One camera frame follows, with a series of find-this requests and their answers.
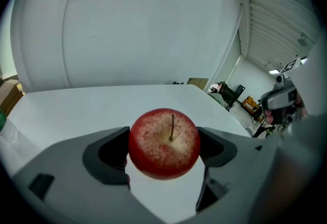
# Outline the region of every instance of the white cable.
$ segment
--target white cable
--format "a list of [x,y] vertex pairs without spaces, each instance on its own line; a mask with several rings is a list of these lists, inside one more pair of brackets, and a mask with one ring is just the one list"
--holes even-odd
[[68,73],[67,73],[65,58],[64,58],[64,47],[63,47],[63,27],[64,27],[67,3],[68,3],[68,0],[60,1],[59,17],[58,17],[58,48],[57,48],[57,52],[58,52],[58,64],[59,64],[59,69],[61,72],[62,80],[63,80],[66,88],[71,88],[72,86],[71,86],[71,83],[68,78]]

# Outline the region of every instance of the ceiling light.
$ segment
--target ceiling light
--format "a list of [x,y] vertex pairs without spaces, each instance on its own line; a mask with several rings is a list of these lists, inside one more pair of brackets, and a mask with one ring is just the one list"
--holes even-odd
[[273,70],[273,71],[269,71],[270,74],[277,74],[279,73],[279,70]]

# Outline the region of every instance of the apple stem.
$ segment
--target apple stem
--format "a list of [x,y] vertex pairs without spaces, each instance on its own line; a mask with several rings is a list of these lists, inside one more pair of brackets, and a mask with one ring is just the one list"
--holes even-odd
[[172,132],[171,132],[170,137],[169,137],[170,142],[173,141],[173,133],[174,133],[174,114],[172,114]]

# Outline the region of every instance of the white surface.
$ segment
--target white surface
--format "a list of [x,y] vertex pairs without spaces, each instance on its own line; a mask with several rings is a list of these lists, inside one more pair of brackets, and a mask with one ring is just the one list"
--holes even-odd
[[[13,53],[24,89],[64,88],[56,52],[60,0],[19,1],[12,41],[20,38],[21,52],[13,46]],[[238,0],[69,0],[63,44],[72,87],[211,79],[239,6]]]
[[0,18],[0,68],[3,78],[17,75],[11,52],[10,22],[15,0],[9,0]]
[[269,71],[270,74],[278,74],[279,71],[278,70],[273,70],[273,71]]
[[239,59],[240,55],[241,55],[240,40],[238,34],[236,34],[233,44],[231,45],[231,48],[228,52],[227,58],[220,72],[217,74],[217,76],[214,79],[214,83],[227,80],[227,78],[231,74],[231,71],[235,67],[236,62]]
[[247,96],[251,96],[257,103],[261,96],[272,90],[275,83],[274,77],[261,69],[251,61],[244,59],[236,70],[235,74],[229,80],[235,91],[239,85],[245,87],[238,100],[243,102]]
[[[249,137],[228,111],[193,85],[90,87],[29,93],[9,117],[41,152],[62,140],[109,128],[131,127],[140,115],[160,107],[179,110],[196,126]],[[31,152],[30,159],[36,153]],[[10,175],[26,163],[17,158],[3,139],[0,154]],[[126,172],[130,175],[131,192],[165,222],[175,223],[195,214],[204,174],[200,158],[186,175],[171,181],[152,180],[131,161]]]

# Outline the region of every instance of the orange object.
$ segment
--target orange object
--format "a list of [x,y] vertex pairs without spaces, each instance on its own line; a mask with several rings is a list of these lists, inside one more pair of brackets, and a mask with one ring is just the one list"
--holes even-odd
[[248,96],[242,103],[243,107],[249,111],[251,114],[254,114],[256,109],[254,109],[258,104],[253,100],[252,97]]

